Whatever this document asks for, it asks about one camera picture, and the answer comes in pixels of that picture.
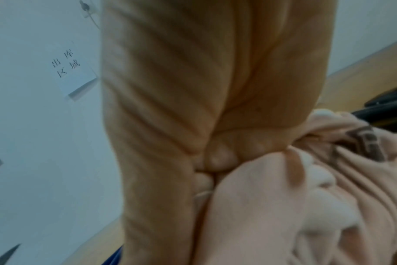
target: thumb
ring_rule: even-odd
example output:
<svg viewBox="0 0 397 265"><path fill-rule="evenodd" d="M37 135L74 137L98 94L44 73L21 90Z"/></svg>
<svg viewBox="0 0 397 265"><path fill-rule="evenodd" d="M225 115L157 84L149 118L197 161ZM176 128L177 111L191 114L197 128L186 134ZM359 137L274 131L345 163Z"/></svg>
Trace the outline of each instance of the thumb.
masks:
<svg viewBox="0 0 397 265"><path fill-rule="evenodd" d="M105 2L104 123L122 177L122 264L189 262L191 157L228 92L232 20L228 1Z"/></svg>

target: fabric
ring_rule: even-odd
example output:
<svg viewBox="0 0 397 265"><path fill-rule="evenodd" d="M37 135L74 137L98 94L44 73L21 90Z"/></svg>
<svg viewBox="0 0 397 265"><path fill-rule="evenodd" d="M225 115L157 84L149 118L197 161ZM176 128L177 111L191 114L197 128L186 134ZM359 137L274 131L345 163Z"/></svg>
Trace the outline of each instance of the fabric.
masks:
<svg viewBox="0 0 397 265"><path fill-rule="evenodd" d="M397 134L351 114L316 110L287 150L199 178L194 265L386 265L397 250Z"/></svg>

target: paper sign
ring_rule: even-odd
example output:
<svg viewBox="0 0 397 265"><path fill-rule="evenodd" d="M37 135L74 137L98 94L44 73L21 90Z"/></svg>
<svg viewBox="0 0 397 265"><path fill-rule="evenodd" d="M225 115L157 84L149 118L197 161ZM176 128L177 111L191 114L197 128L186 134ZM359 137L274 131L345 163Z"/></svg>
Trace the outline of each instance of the paper sign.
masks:
<svg viewBox="0 0 397 265"><path fill-rule="evenodd" d="M72 43L50 52L49 71L65 96L96 78Z"/></svg>

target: pink towel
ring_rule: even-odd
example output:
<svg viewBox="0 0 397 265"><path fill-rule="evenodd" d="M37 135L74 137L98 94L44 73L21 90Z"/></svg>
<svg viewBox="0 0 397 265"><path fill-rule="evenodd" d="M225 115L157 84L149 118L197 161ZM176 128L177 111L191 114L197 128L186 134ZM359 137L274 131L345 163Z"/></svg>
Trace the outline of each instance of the pink towel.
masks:
<svg viewBox="0 0 397 265"><path fill-rule="evenodd" d="M194 265L387 265L397 250L397 134L351 114L316 110L292 147L211 182Z"/></svg>

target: palm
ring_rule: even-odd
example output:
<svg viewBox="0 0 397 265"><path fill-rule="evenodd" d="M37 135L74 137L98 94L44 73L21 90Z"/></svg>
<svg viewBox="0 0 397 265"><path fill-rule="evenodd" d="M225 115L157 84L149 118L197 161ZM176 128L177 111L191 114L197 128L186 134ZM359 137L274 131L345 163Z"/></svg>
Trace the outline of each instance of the palm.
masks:
<svg viewBox="0 0 397 265"><path fill-rule="evenodd" d="M105 123L122 171L127 262L186 263L194 171L290 143L323 85L334 9L335 0L106 3Z"/></svg>

